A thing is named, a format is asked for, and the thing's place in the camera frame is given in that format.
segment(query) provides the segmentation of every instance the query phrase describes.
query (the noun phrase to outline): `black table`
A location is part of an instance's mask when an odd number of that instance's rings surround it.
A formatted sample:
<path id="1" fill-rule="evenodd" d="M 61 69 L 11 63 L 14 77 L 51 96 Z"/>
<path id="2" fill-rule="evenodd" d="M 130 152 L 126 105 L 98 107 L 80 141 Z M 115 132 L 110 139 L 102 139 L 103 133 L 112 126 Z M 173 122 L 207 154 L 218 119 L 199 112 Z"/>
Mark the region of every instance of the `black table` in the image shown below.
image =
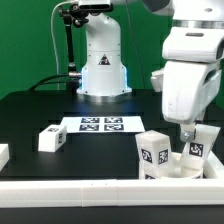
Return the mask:
<path id="1" fill-rule="evenodd" d="M 80 101 L 66 91 L 14 92 L 0 101 L 0 143 L 8 143 L 10 161 L 0 173 L 9 180 L 137 179 L 136 133 L 68 134 L 56 152 L 38 152 L 38 135 L 63 117 L 141 116 L 145 130 L 169 135 L 181 152 L 178 125 L 164 121 L 161 95 L 134 90 L 117 103 Z M 224 111 L 211 104 L 205 124 L 223 127 Z M 223 128 L 213 152 L 224 160 Z M 0 209 L 5 223 L 222 223 L 224 206 L 143 206 Z"/>

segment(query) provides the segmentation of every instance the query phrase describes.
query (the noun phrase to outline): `white box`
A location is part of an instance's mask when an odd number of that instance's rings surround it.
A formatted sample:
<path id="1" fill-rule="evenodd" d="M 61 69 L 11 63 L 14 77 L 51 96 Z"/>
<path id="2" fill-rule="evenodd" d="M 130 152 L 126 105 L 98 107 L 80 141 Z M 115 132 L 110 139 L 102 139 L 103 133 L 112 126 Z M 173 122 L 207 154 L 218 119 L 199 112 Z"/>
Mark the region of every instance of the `white box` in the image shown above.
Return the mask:
<path id="1" fill-rule="evenodd" d="M 181 166 L 200 170 L 208 158 L 220 128 L 202 124 L 197 124 L 195 128 L 196 138 L 185 144 L 180 163 Z"/>
<path id="2" fill-rule="evenodd" d="M 66 126 L 50 125 L 39 134 L 38 151 L 56 152 L 66 142 Z"/>
<path id="3" fill-rule="evenodd" d="M 142 167 L 149 176 L 167 175 L 172 166 L 169 136 L 156 131 L 137 134 L 136 143 Z"/>

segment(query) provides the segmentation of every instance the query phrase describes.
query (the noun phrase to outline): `paper sheet with markers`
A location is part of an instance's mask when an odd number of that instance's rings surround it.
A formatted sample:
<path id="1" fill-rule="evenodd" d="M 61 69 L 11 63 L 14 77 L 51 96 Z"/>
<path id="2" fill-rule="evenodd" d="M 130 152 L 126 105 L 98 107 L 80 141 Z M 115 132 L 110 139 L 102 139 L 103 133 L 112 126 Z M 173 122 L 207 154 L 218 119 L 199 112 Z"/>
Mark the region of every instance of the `paper sheet with markers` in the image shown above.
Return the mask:
<path id="1" fill-rule="evenodd" d="M 61 125 L 67 133 L 144 132 L 140 116 L 125 117 L 64 117 Z"/>

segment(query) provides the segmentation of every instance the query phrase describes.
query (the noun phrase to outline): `background wall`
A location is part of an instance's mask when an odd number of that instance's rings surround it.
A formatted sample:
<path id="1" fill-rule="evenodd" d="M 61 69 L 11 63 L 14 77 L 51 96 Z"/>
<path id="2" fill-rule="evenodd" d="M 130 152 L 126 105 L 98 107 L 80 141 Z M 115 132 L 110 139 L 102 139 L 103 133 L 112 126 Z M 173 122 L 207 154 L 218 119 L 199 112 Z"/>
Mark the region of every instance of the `background wall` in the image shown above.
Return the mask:
<path id="1" fill-rule="evenodd" d="M 56 74 L 56 64 L 50 32 L 54 6 L 60 0 L 7 0 L 1 2 L 0 14 L 0 98 L 26 90 L 37 81 Z M 150 14 L 141 2 L 129 6 L 139 63 L 125 6 L 115 6 L 108 14 L 121 26 L 122 62 L 128 68 L 128 84 L 132 88 L 151 88 L 151 72 L 164 66 L 162 43 L 167 37 L 171 19 Z M 61 73 L 67 71 L 67 51 L 62 19 L 55 16 L 55 33 L 60 55 Z M 86 62 L 85 29 L 73 29 L 75 60 L 78 69 Z M 223 89 L 216 101 L 223 105 Z"/>

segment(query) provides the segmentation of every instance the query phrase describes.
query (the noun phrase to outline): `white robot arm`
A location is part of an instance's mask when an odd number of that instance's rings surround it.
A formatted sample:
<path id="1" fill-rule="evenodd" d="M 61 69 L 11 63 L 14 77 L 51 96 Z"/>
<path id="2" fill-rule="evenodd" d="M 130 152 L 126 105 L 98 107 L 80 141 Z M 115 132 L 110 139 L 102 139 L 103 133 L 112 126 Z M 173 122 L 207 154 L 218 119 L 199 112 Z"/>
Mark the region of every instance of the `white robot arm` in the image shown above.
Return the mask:
<path id="1" fill-rule="evenodd" d="M 103 14 L 113 4 L 136 0 L 69 0 L 70 14 L 76 27 L 86 28 L 87 63 L 82 69 L 80 99 L 113 102 L 131 92 L 127 86 L 127 70 L 121 63 L 119 24 Z"/>
<path id="2" fill-rule="evenodd" d="M 194 122 L 218 94 L 224 48 L 223 0 L 142 0 L 156 14 L 173 15 L 163 44 L 165 120 L 181 125 L 181 140 L 194 139 Z"/>

